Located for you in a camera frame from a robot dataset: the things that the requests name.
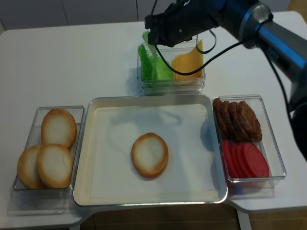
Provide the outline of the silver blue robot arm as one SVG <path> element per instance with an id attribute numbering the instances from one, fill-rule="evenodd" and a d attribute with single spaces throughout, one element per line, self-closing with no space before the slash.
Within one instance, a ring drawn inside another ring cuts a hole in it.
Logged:
<path id="1" fill-rule="evenodd" d="M 296 144 L 307 153 L 307 42 L 273 21 L 269 7 L 257 0 L 178 0 L 161 14 L 145 17 L 148 42 L 173 47 L 204 31 L 222 27 L 238 45 L 260 48 L 273 70 L 291 81 L 286 112 Z"/>

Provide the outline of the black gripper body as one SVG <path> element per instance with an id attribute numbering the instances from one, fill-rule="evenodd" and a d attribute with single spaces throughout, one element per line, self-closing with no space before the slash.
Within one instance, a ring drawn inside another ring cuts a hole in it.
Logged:
<path id="1" fill-rule="evenodd" d="M 145 28 L 150 30 L 148 43 L 174 47 L 193 36 L 218 26 L 205 9 L 202 0 L 178 0 L 160 14 L 145 17 Z"/>

